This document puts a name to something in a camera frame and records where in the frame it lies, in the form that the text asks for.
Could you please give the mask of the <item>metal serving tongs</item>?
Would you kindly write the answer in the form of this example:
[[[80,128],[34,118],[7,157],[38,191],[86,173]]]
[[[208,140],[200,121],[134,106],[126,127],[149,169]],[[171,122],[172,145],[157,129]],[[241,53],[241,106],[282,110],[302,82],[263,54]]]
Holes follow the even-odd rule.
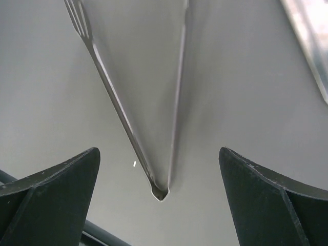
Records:
[[[127,30],[132,41],[110,45],[105,27],[88,1],[65,1],[68,16],[84,43],[120,123],[150,185],[162,202],[170,193],[176,160],[189,2],[182,1],[172,18],[139,18]]]

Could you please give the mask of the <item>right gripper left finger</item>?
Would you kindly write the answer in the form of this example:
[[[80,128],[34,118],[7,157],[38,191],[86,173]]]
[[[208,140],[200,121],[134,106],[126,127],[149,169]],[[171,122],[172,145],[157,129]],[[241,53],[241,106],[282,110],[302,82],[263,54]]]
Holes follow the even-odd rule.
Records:
[[[1,245],[79,245],[99,166],[93,147],[1,185]]]

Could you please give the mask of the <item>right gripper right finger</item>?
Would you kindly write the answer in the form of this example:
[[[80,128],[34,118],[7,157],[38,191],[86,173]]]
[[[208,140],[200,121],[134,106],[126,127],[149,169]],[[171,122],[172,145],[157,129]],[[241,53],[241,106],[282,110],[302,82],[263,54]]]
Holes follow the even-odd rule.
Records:
[[[327,245],[327,191],[222,147],[219,165],[240,245]]]

